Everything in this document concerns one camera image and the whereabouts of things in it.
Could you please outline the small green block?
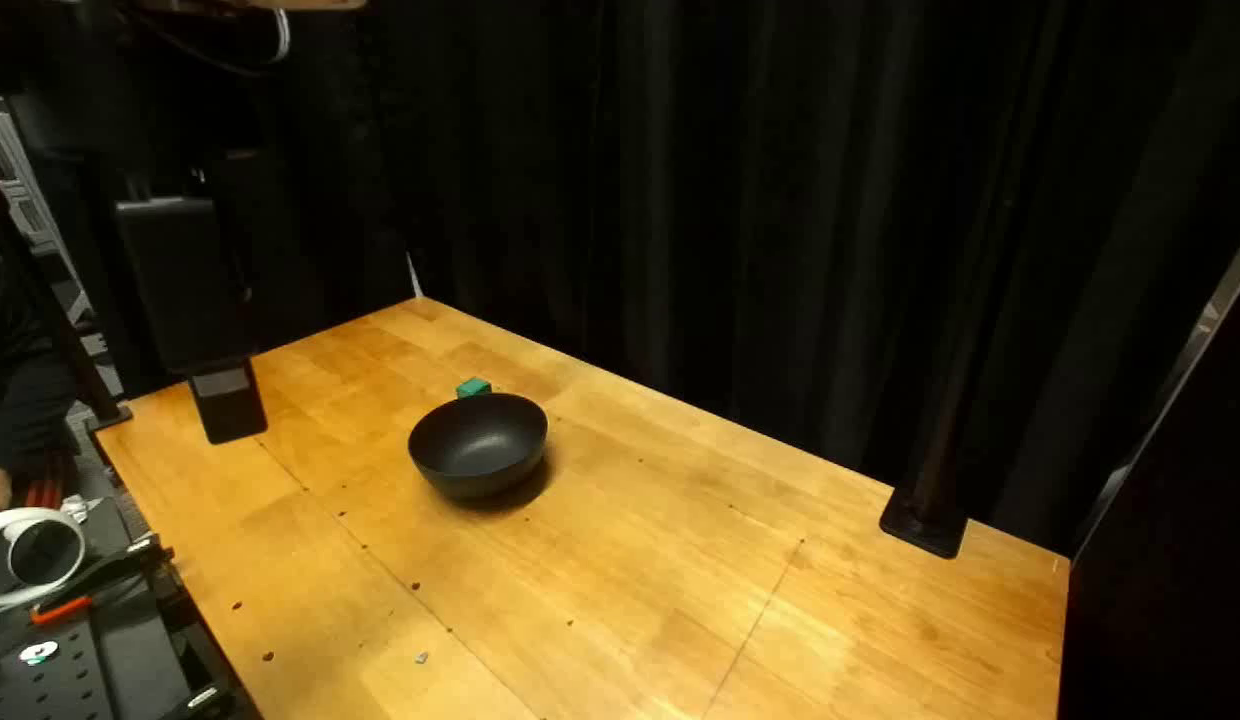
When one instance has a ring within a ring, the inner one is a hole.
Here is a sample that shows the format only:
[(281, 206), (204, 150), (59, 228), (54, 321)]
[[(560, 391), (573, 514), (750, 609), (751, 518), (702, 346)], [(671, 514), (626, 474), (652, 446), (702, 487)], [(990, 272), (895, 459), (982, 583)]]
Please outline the small green block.
[(493, 382), (481, 375), (467, 375), (457, 382), (457, 398), (474, 398), (474, 397), (488, 397), (488, 391), (493, 391)]

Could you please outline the black bowl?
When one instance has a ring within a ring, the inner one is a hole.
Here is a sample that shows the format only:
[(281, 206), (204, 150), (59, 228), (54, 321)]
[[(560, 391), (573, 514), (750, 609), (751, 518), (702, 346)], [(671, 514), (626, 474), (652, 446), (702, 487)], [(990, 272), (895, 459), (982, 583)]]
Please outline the black bowl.
[(448, 498), (493, 498), (524, 484), (543, 446), (543, 408), (511, 391), (457, 397), (409, 430), (409, 459)]

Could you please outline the black pole with base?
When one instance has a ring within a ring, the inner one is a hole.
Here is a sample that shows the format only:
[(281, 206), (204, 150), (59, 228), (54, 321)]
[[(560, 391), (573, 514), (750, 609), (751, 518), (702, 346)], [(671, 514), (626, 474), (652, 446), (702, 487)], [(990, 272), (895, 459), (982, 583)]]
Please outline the black pole with base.
[(976, 365), (992, 314), (992, 286), (1003, 264), (995, 198), (1016, 143), (1026, 83), (1036, 64), (1046, 7), (1051, 0), (976, 0), (972, 75), (958, 92), (961, 118), (949, 135), (949, 180), (936, 198), (940, 236), (926, 253), (926, 325), (931, 334), (927, 386), (909, 474), (883, 503), (879, 528), (940, 560), (963, 540), (958, 452), (963, 408), (976, 391)]

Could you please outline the black perforated side shelf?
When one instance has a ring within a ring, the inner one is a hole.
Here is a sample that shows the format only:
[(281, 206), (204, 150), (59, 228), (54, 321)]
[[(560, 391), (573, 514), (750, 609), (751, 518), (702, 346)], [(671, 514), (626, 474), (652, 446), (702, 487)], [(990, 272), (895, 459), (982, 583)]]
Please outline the black perforated side shelf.
[(0, 612), (0, 720), (260, 720), (170, 560), (78, 595), (97, 609), (57, 628)]

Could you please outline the person in dark clothes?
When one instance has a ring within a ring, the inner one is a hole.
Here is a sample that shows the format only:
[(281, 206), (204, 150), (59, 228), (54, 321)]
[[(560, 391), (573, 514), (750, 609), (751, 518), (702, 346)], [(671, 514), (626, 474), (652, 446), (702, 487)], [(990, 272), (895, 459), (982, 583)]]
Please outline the person in dark clothes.
[(59, 503), (78, 484), (64, 416), (78, 382), (29, 286), (0, 257), (0, 510)]

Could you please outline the black panel right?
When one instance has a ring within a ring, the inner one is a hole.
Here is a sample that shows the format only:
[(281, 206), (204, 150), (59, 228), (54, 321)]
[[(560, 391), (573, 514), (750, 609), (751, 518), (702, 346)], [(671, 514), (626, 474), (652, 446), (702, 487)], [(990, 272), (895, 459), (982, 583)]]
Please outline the black panel right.
[(1059, 720), (1240, 720), (1240, 253), (1208, 311), (1078, 551)]

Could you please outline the white VR headset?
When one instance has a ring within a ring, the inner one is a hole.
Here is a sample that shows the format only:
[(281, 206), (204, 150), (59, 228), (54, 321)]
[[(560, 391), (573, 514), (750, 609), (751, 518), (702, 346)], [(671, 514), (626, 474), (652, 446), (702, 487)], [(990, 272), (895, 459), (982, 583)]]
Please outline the white VR headset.
[(14, 586), (0, 591), (0, 609), (32, 603), (64, 586), (87, 555), (84, 528), (57, 506), (0, 510), (0, 540), (14, 577)]

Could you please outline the orange handled tool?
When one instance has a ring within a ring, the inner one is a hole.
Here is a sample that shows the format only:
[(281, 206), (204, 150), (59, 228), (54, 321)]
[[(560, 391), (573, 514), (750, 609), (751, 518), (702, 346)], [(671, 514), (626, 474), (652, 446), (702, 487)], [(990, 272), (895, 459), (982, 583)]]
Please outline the orange handled tool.
[(67, 619), (78, 619), (78, 615), (84, 615), (92, 609), (97, 609), (92, 595), (74, 595), (74, 601), (48, 603), (48, 609), (32, 609), (29, 625), (32, 628), (57, 628), (57, 625), (67, 625)]

